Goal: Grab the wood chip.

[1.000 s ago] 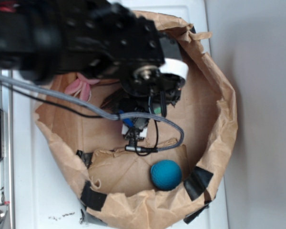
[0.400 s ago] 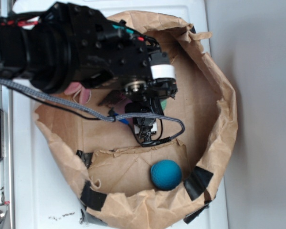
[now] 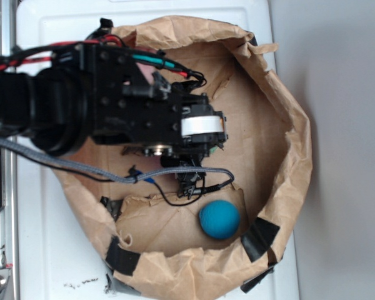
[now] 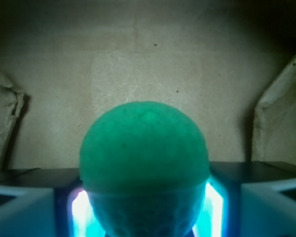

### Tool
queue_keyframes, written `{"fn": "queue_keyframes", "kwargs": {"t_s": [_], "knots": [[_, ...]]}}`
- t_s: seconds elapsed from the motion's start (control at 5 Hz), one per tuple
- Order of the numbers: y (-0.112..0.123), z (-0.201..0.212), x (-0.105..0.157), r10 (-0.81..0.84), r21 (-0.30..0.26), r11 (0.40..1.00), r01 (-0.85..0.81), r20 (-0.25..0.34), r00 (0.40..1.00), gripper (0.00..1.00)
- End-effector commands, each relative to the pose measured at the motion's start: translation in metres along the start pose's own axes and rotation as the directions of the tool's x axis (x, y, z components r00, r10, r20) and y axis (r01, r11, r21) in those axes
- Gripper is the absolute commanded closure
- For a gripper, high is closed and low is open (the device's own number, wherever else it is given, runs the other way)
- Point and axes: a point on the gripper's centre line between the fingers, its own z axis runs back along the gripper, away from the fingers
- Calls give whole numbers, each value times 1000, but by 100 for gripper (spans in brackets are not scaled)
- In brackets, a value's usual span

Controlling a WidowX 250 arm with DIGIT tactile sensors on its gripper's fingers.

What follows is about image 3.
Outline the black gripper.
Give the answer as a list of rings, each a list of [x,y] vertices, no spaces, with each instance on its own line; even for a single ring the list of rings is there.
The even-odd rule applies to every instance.
[[[227,141],[226,118],[215,111],[204,75],[149,52],[81,45],[79,69],[89,82],[96,144],[140,148],[146,156],[208,156]],[[154,66],[149,84],[136,63]]]

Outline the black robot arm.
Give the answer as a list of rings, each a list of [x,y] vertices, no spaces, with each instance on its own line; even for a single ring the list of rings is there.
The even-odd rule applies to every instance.
[[[222,147],[226,119],[200,72],[162,55],[97,41],[0,57],[0,137],[24,136],[53,156],[85,140],[147,155],[207,156]]]

